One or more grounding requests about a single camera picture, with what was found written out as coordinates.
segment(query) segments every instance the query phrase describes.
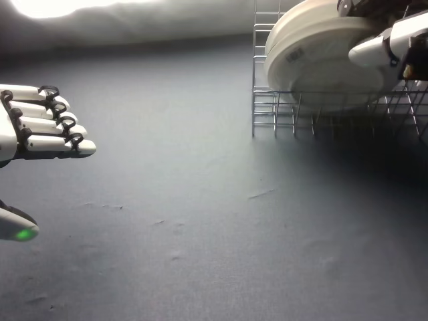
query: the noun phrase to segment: green light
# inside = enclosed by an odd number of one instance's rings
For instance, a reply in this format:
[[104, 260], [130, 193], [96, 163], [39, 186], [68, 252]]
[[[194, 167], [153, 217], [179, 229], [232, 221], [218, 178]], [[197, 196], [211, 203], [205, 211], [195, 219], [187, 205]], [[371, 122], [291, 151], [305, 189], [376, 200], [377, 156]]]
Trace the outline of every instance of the green light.
[[15, 237], [16, 237], [16, 240], [18, 241], [29, 241], [30, 239], [34, 238], [36, 235], [37, 233], [34, 233], [33, 230], [23, 229], [17, 235], [15, 235]]

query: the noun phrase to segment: stack of plates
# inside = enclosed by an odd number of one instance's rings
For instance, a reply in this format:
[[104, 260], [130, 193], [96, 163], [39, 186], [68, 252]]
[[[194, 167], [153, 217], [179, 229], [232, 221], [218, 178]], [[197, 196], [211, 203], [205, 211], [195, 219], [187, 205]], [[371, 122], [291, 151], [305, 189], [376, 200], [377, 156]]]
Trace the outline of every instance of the stack of plates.
[[[359, 17], [338, 17], [337, 0], [306, 0], [289, 10], [272, 29], [265, 47], [265, 71], [273, 90], [291, 92], [282, 98], [302, 105], [323, 103], [323, 111], [354, 108], [392, 90], [398, 82], [390, 68], [354, 65], [348, 53], [358, 42], [384, 28]], [[343, 106], [344, 95], [350, 93]], [[361, 92], [373, 95], [356, 94]]]

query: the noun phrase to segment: wire basket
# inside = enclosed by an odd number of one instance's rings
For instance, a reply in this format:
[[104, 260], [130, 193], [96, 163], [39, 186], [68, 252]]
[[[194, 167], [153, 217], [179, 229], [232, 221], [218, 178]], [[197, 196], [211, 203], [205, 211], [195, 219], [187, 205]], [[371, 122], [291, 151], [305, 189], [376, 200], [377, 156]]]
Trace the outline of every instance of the wire basket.
[[[325, 129], [331, 130], [334, 135], [338, 130], [362, 128], [373, 136], [385, 129], [394, 135], [403, 130], [412, 130], [423, 141], [428, 127], [428, 87], [417, 87], [414, 82], [402, 81], [393, 91], [383, 93], [278, 92], [269, 88], [263, 69], [265, 43], [276, 22], [297, 4], [290, 2], [277, 0], [273, 5], [264, 0], [255, 0], [251, 109], [253, 136], [255, 128], [259, 126], [273, 128], [275, 135], [278, 128], [291, 128], [295, 135], [300, 130], [306, 130], [312, 131], [314, 136]], [[290, 95], [295, 98], [292, 100], [294, 102], [283, 99]], [[316, 103], [307, 103], [313, 102], [315, 95], [319, 98]], [[363, 96], [364, 104], [352, 106], [352, 102], [361, 101]], [[336, 110], [335, 113], [328, 112], [332, 108]]]

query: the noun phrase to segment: white robotic hand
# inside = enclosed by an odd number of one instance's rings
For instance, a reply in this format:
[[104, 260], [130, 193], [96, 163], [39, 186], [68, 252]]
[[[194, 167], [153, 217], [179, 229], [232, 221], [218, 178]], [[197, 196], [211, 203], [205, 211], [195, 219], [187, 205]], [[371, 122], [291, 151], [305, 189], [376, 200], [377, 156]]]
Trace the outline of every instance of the white robotic hand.
[[[13, 159], [82, 158], [95, 153], [67, 100], [53, 86], [0, 85], [0, 168]], [[28, 241], [39, 228], [0, 201], [0, 239]]]

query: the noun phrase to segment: label on plate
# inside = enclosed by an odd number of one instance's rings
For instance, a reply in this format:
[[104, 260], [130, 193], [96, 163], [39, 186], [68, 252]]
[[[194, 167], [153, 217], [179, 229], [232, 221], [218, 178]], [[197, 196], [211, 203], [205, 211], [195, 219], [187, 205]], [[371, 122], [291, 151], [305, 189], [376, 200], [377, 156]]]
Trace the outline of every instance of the label on plate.
[[287, 57], [287, 61], [290, 62], [291, 64], [294, 63], [295, 61], [299, 60], [301, 57], [303, 57], [304, 52], [302, 48], [297, 48], [295, 50], [293, 50]]

